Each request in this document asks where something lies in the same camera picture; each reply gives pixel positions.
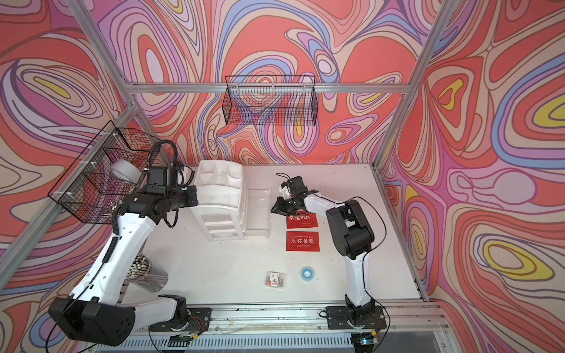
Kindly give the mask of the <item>red postcard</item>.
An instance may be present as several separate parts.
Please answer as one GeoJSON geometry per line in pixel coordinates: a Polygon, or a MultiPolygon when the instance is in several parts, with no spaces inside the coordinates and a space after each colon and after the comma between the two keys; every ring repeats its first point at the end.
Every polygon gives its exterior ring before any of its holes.
{"type": "Polygon", "coordinates": [[[315,213],[298,213],[286,218],[287,229],[310,229],[317,228],[318,221],[315,213]]]}
{"type": "Polygon", "coordinates": [[[287,252],[319,252],[319,233],[287,231],[285,250],[287,252]]]}

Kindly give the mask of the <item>white plastic drawer organizer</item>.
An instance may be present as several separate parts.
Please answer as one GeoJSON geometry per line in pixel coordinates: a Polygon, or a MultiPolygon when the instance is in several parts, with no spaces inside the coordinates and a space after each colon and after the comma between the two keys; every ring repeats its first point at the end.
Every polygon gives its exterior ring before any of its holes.
{"type": "Polygon", "coordinates": [[[209,241],[244,240],[247,186],[243,166],[200,161],[194,180],[199,204],[191,210],[209,241]]]}

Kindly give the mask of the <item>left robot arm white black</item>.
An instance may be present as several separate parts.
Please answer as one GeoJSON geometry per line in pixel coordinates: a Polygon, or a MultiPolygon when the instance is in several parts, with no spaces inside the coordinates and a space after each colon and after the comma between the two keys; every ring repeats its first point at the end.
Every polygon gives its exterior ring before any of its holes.
{"type": "Polygon", "coordinates": [[[189,323],[184,297],[160,295],[133,306],[118,304],[127,273],[154,228],[166,214],[197,206],[197,188],[168,195],[134,193],[113,210],[113,234],[88,273],[48,314],[67,338],[117,347],[131,332],[152,325],[181,331],[189,323]]]}

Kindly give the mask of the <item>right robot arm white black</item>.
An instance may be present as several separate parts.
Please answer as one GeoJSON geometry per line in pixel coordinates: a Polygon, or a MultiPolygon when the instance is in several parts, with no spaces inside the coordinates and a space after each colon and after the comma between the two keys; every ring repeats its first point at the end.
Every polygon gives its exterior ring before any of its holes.
{"type": "Polygon", "coordinates": [[[315,191],[288,198],[278,197],[271,212],[280,216],[296,216],[300,211],[326,218],[337,252],[343,256],[347,275],[345,309],[350,323],[360,324],[375,312],[376,301],[366,287],[364,260],[372,251],[375,234],[360,204],[355,200],[335,202],[315,191]]]}

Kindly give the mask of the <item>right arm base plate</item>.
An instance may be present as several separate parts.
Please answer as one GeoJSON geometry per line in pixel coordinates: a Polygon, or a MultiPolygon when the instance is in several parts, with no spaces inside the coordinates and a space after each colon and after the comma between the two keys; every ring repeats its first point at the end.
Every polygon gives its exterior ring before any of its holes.
{"type": "Polygon", "coordinates": [[[368,307],[353,313],[346,306],[327,306],[323,315],[330,330],[387,328],[386,315],[381,306],[368,307]]]}

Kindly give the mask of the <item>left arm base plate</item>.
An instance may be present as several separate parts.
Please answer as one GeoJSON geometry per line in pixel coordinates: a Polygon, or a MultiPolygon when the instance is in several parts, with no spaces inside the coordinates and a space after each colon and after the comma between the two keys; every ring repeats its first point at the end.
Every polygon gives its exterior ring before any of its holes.
{"type": "Polygon", "coordinates": [[[189,307],[186,314],[167,322],[160,322],[149,327],[153,332],[189,332],[202,334],[208,331],[210,326],[211,307],[189,307]]]}

